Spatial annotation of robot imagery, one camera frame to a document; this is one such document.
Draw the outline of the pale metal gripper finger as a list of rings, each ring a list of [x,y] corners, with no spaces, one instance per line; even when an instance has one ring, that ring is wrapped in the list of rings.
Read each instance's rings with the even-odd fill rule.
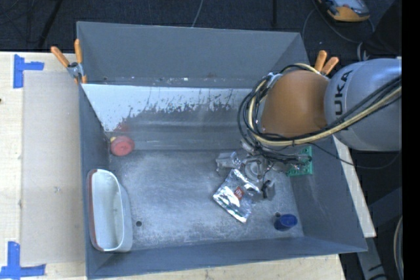
[[[227,176],[232,169],[238,169],[238,170],[240,170],[241,167],[242,167],[241,164],[236,165],[236,166],[234,166],[234,165],[222,165],[222,164],[218,164],[217,165],[217,168],[216,168],[216,172],[217,172],[217,174],[219,176]]]
[[[236,151],[220,153],[215,161],[218,165],[240,165],[242,162]]]

